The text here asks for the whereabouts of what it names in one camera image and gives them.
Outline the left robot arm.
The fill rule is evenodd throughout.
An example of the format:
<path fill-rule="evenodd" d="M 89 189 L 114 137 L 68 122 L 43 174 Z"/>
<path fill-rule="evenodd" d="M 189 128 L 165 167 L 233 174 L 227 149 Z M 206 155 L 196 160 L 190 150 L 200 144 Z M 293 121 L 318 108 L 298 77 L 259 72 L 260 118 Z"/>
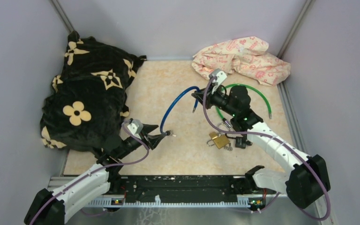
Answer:
<path fill-rule="evenodd" d="M 95 198 L 107 192 L 116 194 L 121 190 L 122 182 L 114 177 L 115 169 L 142 162 L 163 138 L 173 134 L 171 130 L 167 130 L 159 135 L 149 135 L 148 126 L 136 119 L 123 122 L 122 128 L 132 141 L 146 149 L 145 156 L 130 163 L 107 165 L 95 163 L 65 185 L 52 191 L 46 188 L 40 190 L 23 222 L 26 225 L 64 225 L 76 212 Z"/>

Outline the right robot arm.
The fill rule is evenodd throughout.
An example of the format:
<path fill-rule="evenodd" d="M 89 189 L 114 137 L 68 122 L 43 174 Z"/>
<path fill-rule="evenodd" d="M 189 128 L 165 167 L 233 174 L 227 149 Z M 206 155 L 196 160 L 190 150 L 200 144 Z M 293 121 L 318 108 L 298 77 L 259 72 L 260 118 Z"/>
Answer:
<path fill-rule="evenodd" d="M 330 206 L 330 181 L 324 158 L 318 154 L 310 156 L 278 136 L 252 110 L 246 87 L 236 85 L 229 94 L 208 87 L 195 91 L 192 97 L 201 103 L 204 111 L 216 106 L 231 115 L 231 134 L 246 136 L 248 141 L 259 146 L 283 168 L 283 172 L 276 172 L 256 166 L 247 173 L 247 191 L 258 193 L 262 188 L 275 190 L 286 194 L 301 209 L 320 197 L 324 197 Z"/>

